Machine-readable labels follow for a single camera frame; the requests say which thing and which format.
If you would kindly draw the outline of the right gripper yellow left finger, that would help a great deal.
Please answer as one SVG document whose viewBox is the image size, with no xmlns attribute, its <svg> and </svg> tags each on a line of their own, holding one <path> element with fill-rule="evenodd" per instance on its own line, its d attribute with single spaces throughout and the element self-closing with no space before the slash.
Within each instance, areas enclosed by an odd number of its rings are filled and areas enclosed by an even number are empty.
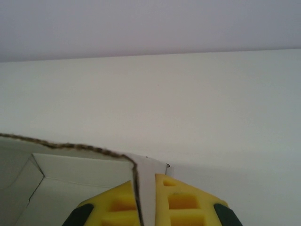
<svg viewBox="0 0 301 226">
<path fill-rule="evenodd" d="M 65 226 L 139 226 L 131 181 L 81 202 L 63 223 Z"/>
</svg>

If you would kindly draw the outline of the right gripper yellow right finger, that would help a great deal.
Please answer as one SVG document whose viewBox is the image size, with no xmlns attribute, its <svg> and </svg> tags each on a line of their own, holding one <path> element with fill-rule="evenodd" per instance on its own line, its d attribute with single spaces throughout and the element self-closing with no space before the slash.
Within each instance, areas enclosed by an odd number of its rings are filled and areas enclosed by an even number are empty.
<svg viewBox="0 0 301 226">
<path fill-rule="evenodd" d="M 156 174 L 157 226 L 241 226 L 228 204 L 164 174 Z"/>
</svg>

